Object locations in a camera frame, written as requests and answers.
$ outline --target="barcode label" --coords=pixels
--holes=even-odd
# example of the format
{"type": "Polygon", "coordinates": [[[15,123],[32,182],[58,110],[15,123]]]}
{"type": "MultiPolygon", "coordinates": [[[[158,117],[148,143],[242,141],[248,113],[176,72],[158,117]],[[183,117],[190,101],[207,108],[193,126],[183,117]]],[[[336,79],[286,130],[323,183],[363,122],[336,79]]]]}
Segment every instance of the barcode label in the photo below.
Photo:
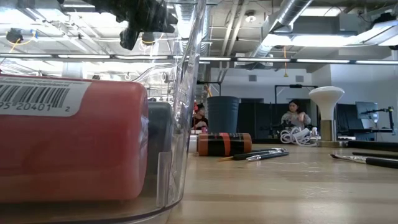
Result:
{"type": "Polygon", "coordinates": [[[72,116],[91,82],[0,77],[0,114],[72,116]]]}

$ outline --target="clear plastic container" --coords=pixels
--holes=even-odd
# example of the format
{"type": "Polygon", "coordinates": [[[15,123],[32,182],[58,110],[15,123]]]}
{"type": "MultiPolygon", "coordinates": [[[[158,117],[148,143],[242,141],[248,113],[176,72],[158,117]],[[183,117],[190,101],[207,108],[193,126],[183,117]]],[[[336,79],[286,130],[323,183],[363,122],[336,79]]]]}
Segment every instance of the clear plastic container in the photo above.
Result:
{"type": "MultiPolygon", "coordinates": [[[[169,33],[154,32],[153,37],[150,34],[145,37],[140,35],[132,51],[121,47],[115,38],[96,37],[96,31],[89,28],[95,26],[96,19],[87,24],[84,21],[85,12],[66,12],[66,7],[62,7],[60,11],[64,11],[65,14],[60,14],[60,11],[53,10],[53,6],[18,10],[10,5],[0,4],[0,14],[3,15],[22,12],[25,16],[45,18],[45,20],[37,18],[36,27],[32,26],[32,29],[26,24],[21,25],[23,19],[18,23],[9,21],[13,28],[20,29],[25,40],[21,42],[17,39],[16,44],[10,43],[8,51],[0,52],[2,75],[46,76],[51,80],[74,78],[83,82],[100,78],[107,80],[109,85],[112,85],[113,81],[135,82],[145,87],[147,99],[150,101],[147,108],[148,122],[140,123],[142,134],[148,132],[147,165],[142,190],[137,197],[128,200],[0,202],[0,222],[165,223],[167,221],[170,210],[183,197],[199,56],[207,56],[209,52],[209,45],[201,44],[201,41],[208,37],[210,7],[206,6],[206,1],[201,0],[162,1],[161,4],[167,13],[178,19],[174,33],[171,33],[168,27],[169,33]],[[58,37],[57,34],[51,33],[55,32],[54,30],[43,31],[37,26],[39,24],[46,28],[58,28],[60,31],[63,29],[61,23],[68,19],[71,23],[64,22],[64,25],[78,26],[77,30],[71,30],[69,33],[61,32],[58,37]],[[36,39],[30,40],[30,34],[36,39]],[[48,42],[48,45],[58,44],[57,53],[46,53],[43,50],[43,42],[48,42]],[[80,47],[88,51],[84,55],[77,54],[75,49],[80,47]]],[[[90,17],[97,16],[101,15],[90,14],[90,17]]],[[[109,21],[114,19],[111,14],[102,16],[109,16],[109,21]]],[[[122,31],[126,27],[126,22],[122,22],[112,29],[122,31]]],[[[4,113],[0,113],[0,120],[2,116],[4,118],[4,113]]],[[[16,116],[29,117],[26,114],[16,116]]],[[[0,188],[1,184],[6,183],[4,181],[6,178],[0,172],[0,188]]]]}

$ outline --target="orange and black cylinder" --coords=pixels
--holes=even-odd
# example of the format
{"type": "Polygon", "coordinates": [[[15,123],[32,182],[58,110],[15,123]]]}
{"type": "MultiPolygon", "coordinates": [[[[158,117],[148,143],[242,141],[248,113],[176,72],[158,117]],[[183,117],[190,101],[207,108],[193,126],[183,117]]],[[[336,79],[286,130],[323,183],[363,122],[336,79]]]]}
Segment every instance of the orange and black cylinder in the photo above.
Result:
{"type": "Polygon", "coordinates": [[[200,133],[197,140],[199,156],[233,156],[251,152],[250,134],[200,133]]]}

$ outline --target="white lamp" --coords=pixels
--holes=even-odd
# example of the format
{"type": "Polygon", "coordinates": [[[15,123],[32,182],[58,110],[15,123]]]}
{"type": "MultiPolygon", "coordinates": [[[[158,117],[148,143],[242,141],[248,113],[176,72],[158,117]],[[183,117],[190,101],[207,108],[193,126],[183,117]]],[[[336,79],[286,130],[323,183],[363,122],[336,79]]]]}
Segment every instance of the white lamp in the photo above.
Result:
{"type": "Polygon", "coordinates": [[[344,90],[334,86],[325,86],[312,90],[309,95],[321,111],[321,138],[323,141],[336,141],[336,122],[334,110],[344,90]]]}

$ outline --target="red object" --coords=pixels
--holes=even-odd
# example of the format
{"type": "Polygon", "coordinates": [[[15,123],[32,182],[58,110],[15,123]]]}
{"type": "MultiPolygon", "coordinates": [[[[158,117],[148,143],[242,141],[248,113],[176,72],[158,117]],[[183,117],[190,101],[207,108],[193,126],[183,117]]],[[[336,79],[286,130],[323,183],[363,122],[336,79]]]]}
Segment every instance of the red object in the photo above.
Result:
{"type": "Polygon", "coordinates": [[[91,85],[73,116],[0,115],[0,202],[127,200],[140,194],[146,89],[78,81],[91,85]]]}

